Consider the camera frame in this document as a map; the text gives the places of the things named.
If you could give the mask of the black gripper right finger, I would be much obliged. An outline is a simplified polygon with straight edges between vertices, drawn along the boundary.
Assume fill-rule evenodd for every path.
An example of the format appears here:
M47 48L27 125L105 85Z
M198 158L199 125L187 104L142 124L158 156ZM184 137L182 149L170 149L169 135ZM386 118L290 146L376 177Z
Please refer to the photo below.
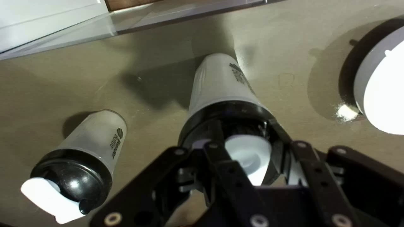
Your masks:
M404 227L404 175L349 147L291 146L290 227Z

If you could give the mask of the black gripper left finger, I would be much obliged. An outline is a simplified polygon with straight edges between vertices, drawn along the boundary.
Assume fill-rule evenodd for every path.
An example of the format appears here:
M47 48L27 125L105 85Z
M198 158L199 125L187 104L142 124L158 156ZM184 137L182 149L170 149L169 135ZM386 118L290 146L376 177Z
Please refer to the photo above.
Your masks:
M208 210L191 227L271 227L264 202L224 146L172 147L126 186L90 227L165 227L199 191Z

